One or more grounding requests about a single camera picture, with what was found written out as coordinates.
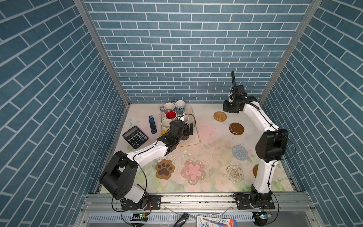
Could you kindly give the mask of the dark brown wooden coaster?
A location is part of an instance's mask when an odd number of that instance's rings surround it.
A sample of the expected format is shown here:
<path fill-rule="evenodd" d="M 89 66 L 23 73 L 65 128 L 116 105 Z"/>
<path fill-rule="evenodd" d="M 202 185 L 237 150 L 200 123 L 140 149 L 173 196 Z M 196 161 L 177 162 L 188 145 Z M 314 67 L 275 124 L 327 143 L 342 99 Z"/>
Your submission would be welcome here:
<path fill-rule="evenodd" d="M 229 130 L 233 135 L 242 135 L 244 133 L 244 127 L 239 123 L 230 124 Z"/>

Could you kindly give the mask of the brown paw print coaster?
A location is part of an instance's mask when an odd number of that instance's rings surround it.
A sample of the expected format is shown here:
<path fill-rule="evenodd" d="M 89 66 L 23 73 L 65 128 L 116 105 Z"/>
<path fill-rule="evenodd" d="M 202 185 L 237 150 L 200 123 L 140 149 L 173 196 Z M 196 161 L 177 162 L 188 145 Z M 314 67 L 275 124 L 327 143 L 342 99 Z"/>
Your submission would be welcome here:
<path fill-rule="evenodd" d="M 169 180 L 171 174 L 175 171 L 175 166 L 172 163 L 172 160 L 163 159 L 161 162 L 157 163 L 156 171 L 156 178 Z"/>

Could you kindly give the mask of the pink flower coaster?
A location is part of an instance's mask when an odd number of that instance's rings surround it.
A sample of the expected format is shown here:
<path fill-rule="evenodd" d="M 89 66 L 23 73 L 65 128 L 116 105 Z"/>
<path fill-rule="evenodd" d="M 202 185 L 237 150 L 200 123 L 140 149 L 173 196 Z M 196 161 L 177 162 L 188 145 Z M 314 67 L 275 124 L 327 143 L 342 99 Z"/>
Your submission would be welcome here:
<path fill-rule="evenodd" d="M 199 160 L 186 160 L 184 168 L 181 170 L 181 177 L 186 179 L 190 185 L 196 185 L 199 181 L 205 180 L 206 175 L 204 164 Z"/>

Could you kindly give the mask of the blue grey woven coaster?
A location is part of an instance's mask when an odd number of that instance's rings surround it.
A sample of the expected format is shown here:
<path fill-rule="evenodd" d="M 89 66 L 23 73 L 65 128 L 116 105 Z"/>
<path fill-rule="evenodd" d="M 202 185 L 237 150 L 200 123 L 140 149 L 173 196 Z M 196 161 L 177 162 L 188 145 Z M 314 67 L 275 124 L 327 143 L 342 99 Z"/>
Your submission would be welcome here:
<path fill-rule="evenodd" d="M 241 145 L 237 145 L 232 148 L 232 155 L 240 161 L 247 160 L 249 157 L 247 149 Z"/>

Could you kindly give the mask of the brown cork round coaster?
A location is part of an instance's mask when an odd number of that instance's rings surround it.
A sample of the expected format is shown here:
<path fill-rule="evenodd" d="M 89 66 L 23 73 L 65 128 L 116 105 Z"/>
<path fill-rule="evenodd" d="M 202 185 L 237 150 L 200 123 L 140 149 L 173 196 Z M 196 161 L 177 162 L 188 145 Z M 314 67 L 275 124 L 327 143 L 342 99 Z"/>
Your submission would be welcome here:
<path fill-rule="evenodd" d="M 252 173 L 253 173 L 254 177 L 257 177 L 258 168 L 259 168 L 259 165 L 258 165 L 258 164 L 256 164 L 256 165 L 253 167 Z"/>

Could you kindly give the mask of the black mug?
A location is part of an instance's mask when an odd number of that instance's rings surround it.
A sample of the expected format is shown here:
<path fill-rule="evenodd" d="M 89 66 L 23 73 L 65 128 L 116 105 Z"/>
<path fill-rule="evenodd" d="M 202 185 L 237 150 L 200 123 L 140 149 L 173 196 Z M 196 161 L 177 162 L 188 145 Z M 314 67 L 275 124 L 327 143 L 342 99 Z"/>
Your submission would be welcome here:
<path fill-rule="evenodd" d="M 184 134 L 183 136 L 182 136 L 182 138 L 181 138 L 181 140 L 182 141 L 186 141 L 186 140 L 188 140 L 189 139 L 189 134 Z"/>

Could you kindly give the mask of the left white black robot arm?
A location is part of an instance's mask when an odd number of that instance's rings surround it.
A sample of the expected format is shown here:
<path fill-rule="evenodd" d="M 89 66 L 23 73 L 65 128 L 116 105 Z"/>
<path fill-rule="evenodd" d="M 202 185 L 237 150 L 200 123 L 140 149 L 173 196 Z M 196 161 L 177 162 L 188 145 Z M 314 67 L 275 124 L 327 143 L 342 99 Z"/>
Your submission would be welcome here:
<path fill-rule="evenodd" d="M 116 199 L 128 199 L 138 205 L 139 209 L 146 206 L 148 193 L 146 189 L 134 183 L 138 170 L 151 161 L 164 157 L 176 149 L 181 140 L 187 140 L 193 135 L 194 123 L 187 124 L 182 120 L 170 123 L 169 130 L 156 139 L 156 142 L 130 153 L 116 152 L 99 181 Z"/>

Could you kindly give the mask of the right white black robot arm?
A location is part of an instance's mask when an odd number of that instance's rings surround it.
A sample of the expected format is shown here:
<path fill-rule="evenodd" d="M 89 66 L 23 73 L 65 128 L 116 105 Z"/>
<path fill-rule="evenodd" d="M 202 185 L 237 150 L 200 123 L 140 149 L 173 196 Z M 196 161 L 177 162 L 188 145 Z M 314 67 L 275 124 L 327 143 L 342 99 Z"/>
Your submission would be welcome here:
<path fill-rule="evenodd" d="M 228 113 L 244 112 L 262 132 L 255 151 L 260 159 L 255 182 L 251 186 L 250 204 L 260 208 L 272 201 L 271 183 L 278 162 L 285 154 L 288 131 L 274 124 L 262 110 L 258 100 L 245 92 L 243 85 L 232 85 L 228 100 L 223 104 Z"/>

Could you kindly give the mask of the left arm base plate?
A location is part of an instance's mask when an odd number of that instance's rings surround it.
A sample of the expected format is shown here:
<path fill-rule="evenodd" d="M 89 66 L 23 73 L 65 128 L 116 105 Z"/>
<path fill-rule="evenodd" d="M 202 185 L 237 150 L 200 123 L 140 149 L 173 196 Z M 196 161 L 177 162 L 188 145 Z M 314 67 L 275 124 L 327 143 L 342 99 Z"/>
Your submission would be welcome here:
<path fill-rule="evenodd" d="M 124 198 L 122 202 L 122 211 L 158 211 L 161 206 L 161 198 L 161 195 L 149 194 L 147 199 L 143 198 L 142 202 L 139 203 Z"/>

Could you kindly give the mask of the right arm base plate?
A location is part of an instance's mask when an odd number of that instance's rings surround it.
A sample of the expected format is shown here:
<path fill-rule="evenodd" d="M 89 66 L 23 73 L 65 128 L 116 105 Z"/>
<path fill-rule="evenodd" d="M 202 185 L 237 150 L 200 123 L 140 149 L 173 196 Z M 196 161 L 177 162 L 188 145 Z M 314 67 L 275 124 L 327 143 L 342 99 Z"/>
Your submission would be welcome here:
<path fill-rule="evenodd" d="M 270 210 L 275 209 L 275 204 L 272 200 L 272 194 L 244 194 L 234 193 L 232 198 L 236 201 L 237 209 L 249 210 L 255 209 L 260 210 L 263 208 L 269 208 Z"/>

